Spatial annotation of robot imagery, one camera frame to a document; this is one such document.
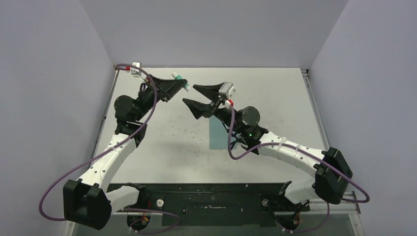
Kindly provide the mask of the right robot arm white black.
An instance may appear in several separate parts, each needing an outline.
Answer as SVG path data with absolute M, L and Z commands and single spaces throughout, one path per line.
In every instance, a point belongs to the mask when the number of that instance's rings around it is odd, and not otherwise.
M 283 210 L 292 210 L 297 204 L 316 198 L 334 205 L 341 203 L 353 173 L 338 149 L 306 147 L 261 127 L 260 113 L 255 107 L 247 106 L 238 111 L 234 108 L 232 83 L 194 85 L 193 88 L 210 99 L 210 103 L 187 98 L 183 102 L 195 119 L 215 117 L 222 122 L 228 132 L 227 151 L 233 160 L 249 153 L 269 156 L 310 176 L 304 181 L 284 184 L 278 197 Z

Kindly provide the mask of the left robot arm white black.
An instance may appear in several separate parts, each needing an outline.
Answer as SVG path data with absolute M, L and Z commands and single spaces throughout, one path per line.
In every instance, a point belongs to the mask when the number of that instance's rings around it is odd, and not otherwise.
M 111 180 L 145 137 L 147 124 L 140 120 L 153 111 L 159 101 L 167 102 L 186 84 L 186 79 L 159 79 L 149 76 L 147 88 L 137 98 L 121 95 L 114 101 L 117 126 L 110 143 L 77 180 L 68 180 L 63 187 L 65 220 L 101 230 L 111 215 L 125 207 L 142 211 L 147 199 L 137 184 L 123 184 L 108 191 Z

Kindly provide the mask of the teal envelope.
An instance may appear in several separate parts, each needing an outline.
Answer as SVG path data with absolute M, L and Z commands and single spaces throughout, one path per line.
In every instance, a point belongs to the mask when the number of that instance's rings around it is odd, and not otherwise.
M 209 149 L 227 150 L 228 149 L 228 131 L 223 123 L 215 118 L 209 118 Z

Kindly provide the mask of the green glue stick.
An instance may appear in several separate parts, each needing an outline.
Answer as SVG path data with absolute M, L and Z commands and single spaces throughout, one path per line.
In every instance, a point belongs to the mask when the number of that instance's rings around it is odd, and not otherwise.
M 186 82 L 186 80 L 180 75 L 180 74 L 178 74 L 178 73 L 176 73 L 176 72 L 173 72 L 172 74 L 171 74 L 171 76 L 173 77 L 173 79 L 174 80 L 178 80 L 178 81 L 181 81 L 182 83 L 183 83 L 183 85 L 182 85 L 182 88 L 185 90 L 185 91 L 187 91 L 187 92 L 189 92 L 190 90 L 191 90 L 191 88 L 190 88 L 190 86 L 189 86 L 189 84 L 188 84 L 188 82 Z

